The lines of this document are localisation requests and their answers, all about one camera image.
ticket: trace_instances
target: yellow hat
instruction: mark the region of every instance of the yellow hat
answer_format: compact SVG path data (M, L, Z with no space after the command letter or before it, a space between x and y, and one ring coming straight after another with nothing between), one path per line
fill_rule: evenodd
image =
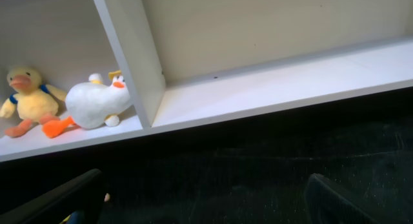
M116 72L109 72L109 79L113 80L115 76L120 76L122 72L120 70L117 70Z

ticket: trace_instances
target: dark floor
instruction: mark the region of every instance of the dark floor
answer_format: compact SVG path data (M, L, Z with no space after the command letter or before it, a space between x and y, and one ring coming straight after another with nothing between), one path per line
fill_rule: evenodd
M0 164L6 212L91 168L100 223L309 223L323 174L413 222L413 88Z

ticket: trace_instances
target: white goose plush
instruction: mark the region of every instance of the white goose plush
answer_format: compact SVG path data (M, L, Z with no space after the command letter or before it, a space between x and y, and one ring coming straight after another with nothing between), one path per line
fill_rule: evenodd
M121 71L109 73L110 86L102 84L100 74L92 74L88 83L80 83L70 89L66 96L66 107L70 116L61 121L49 121L43 125L48 137L60 135L69 125L79 125L85 129L106 124L119 124L118 115L132 105L129 92Z

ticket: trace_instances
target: duck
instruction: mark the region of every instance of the duck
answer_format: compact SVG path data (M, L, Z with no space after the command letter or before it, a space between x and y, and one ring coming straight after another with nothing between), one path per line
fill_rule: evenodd
M103 84L100 74L89 76L89 82L72 87L66 97L70 114L64 120L52 120L42 130L49 138L57 137L70 125L93 129L106 125L115 127L120 123L119 114L132 105L128 88L120 70L109 73L110 86Z
M56 116L58 100L64 101L67 93L52 85L42 84L40 73L30 66L17 66L7 74L8 84L17 92L12 94L1 106L0 117L9 118L17 109L22 122L16 127L5 130L9 137L25 135L34 123L44 125Z

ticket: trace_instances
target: blue backpack strap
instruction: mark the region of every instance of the blue backpack strap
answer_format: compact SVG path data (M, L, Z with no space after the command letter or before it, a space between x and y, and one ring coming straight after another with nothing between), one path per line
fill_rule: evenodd
M11 95L9 99L13 104L17 105L18 101L14 98L14 94Z
M43 92L45 92L45 93L47 93L47 94L50 94L50 92L49 92L49 90L47 89L46 85L40 85L40 89L41 89Z

